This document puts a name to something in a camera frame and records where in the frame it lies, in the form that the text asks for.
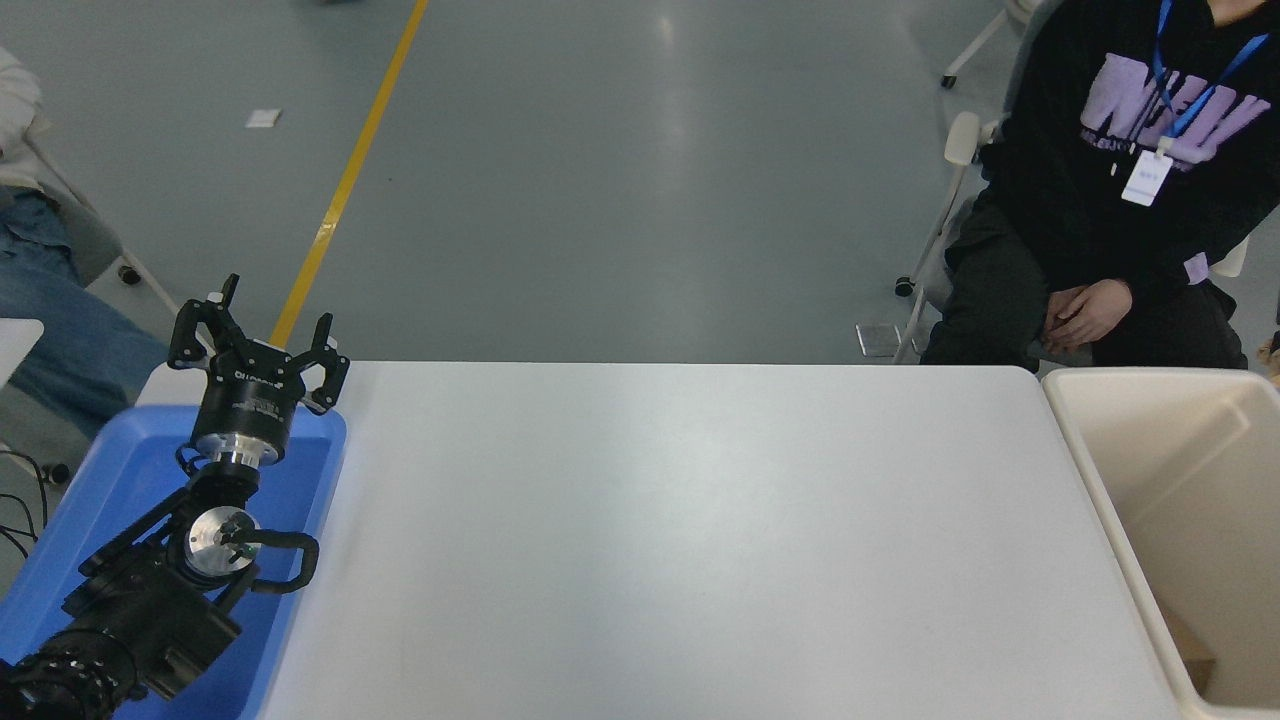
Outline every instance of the blue plastic tray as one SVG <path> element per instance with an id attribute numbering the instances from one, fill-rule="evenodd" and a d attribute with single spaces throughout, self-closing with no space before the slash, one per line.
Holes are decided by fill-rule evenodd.
<path id="1" fill-rule="evenodd" d="M 17 662 L 70 618 L 63 598 L 83 577 L 81 561 L 133 520 L 182 487 L 187 477 L 173 459 L 196 421 L 195 407 L 134 407 L 114 418 L 93 441 L 76 480 L 58 506 L 31 560 L 0 603 L 0 657 Z M 298 410 L 284 460 L 262 470 L 261 489 L 248 511 L 275 530 L 302 529 L 320 538 L 342 464 L 347 425 L 337 413 L 315 416 Z M 261 578 L 287 579 L 298 568 L 297 552 L 265 548 Z M 298 593 L 248 593 L 232 610 L 243 632 L 173 702 L 154 694 L 125 702 L 120 720 L 233 720 L 257 715 L 279 660 Z"/>

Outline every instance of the yellow floor line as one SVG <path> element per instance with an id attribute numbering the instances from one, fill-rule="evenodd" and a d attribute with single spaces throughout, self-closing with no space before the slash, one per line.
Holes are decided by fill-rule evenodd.
<path id="1" fill-rule="evenodd" d="M 342 173 L 338 190 L 334 191 L 333 200 L 329 202 L 329 210 L 324 214 L 320 229 L 316 231 L 316 238 L 311 242 L 311 250 L 307 251 L 307 258 L 302 261 L 302 269 L 298 270 L 298 277 L 293 281 L 293 290 L 289 291 L 289 297 L 284 301 L 284 309 L 280 310 L 280 318 L 275 322 L 275 329 L 271 331 L 271 345 L 276 347 L 288 345 L 289 336 L 293 334 L 293 325 L 298 322 L 298 313 L 302 311 L 302 305 L 307 301 L 307 295 L 311 292 L 311 283 L 315 282 L 316 273 L 320 272 L 320 264 L 324 263 L 325 252 L 329 251 L 329 241 L 338 228 L 338 220 L 342 219 L 343 210 L 347 209 L 351 190 L 356 186 L 356 179 L 360 178 L 361 168 L 365 167 L 365 156 L 369 155 L 369 147 L 374 143 L 374 136 L 378 135 L 378 126 L 383 122 L 383 113 L 387 111 L 387 104 L 396 90 L 396 81 L 399 78 L 408 49 L 413 45 L 413 36 L 417 35 L 417 27 L 422 22 L 428 1 L 417 0 L 413 5 L 413 13 L 410 15 L 408 22 L 404 23 L 404 32 L 396 46 L 392 64 L 388 65 L 387 74 L 383 76 L 383 85 L 378 88 L 378 96 L 374 97 L 374 106 L 369 109 L 369 117 L 365 118 L 365 127 L 360 131 L 360 138 L 356 140 L 356 149 L 351 151 L 351 159 L 347 160 L 347 169 Z"/>

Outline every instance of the gray floor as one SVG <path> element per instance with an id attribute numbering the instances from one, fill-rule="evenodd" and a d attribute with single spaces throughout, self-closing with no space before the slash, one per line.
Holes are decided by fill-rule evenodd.
<path id="1" fill-rule="evenodd" d="M 357 359 L 869 361 L 854 325 L 905 322 L 946 126 L 995 117 L 1016 33 L 937 77 L 1001 5 L 433 0 L 294 342 L 333 311 Z M 239 273 L 266 337 L 411 6 L 9 0 L 0 44 L 131 249 L 179 300 Z M 279 126 L 244 129 L 256 108 Z M 1249 346 L 1277 232 L 1222 283 Z"/>

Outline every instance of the beige plastic bin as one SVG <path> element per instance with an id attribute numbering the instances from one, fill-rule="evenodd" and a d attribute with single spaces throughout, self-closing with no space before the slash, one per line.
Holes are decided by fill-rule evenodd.
<path id="1" fill-rule="evenodd" d="M 1235 370 L 1043 386 L 1184 714 L 1280 720 L 1280 393 Z M 1153 593 L 1215 657 L 1204 698 Z"/>

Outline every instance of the white sleeve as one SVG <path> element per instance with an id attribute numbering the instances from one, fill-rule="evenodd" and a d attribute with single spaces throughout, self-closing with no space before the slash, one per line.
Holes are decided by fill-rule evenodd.
<path id="1" fill-rule="evenodd" d="M 17 58 L 0 47 L 0 156 L 23 141 L 40 108 L 40 86 Z"/>

